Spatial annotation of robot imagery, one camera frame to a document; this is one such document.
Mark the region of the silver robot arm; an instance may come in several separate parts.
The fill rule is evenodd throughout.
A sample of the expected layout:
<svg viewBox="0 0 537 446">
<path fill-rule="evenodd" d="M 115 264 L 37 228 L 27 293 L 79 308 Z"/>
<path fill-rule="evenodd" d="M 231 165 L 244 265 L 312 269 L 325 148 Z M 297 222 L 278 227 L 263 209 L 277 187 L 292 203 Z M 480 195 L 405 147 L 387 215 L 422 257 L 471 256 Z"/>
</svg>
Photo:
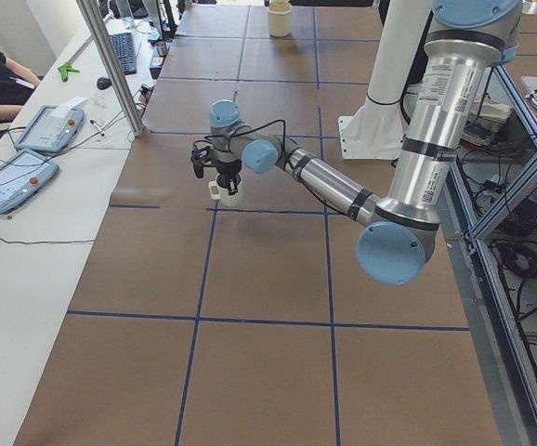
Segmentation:
<svg viewBox="0 0 537 446">
<path fill-rule="evenodd" d="M 427 65 L 390 190 L 378 197 L 292 139 L 246 124 L 229 100 L 209 111 L 210 144 L 193 154 L 197 176 L 217 172 L 222 203 L 238 202 L 240 172 L 288 172 L 309 192 L 360 223 L 357 256 L 373 279 L 400 285 L 418 277 L 433 254 L 444 185 L 483 73 L 514 57 L 519 1 L 436 1 L 425 33 Z"/>
</svg>

